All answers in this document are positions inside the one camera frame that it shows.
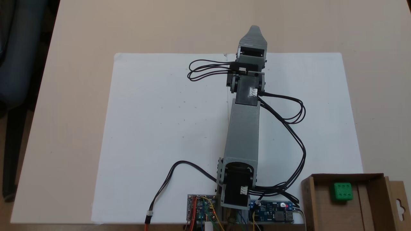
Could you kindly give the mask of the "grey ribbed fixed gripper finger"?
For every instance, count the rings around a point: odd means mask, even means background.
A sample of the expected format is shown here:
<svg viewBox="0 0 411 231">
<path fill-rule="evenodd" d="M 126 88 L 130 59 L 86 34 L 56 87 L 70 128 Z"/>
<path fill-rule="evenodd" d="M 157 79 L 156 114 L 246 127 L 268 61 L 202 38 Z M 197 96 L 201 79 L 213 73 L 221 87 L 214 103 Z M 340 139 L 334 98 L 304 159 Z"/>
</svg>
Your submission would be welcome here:
<svg viewBox="0 0 411 231">
<path fill-rule="evenodd" d="M 267 41 L 257 25 L 252 25 L 245 36 L 239 41 L 239 47 L 267 48 Z"/>
</svg>

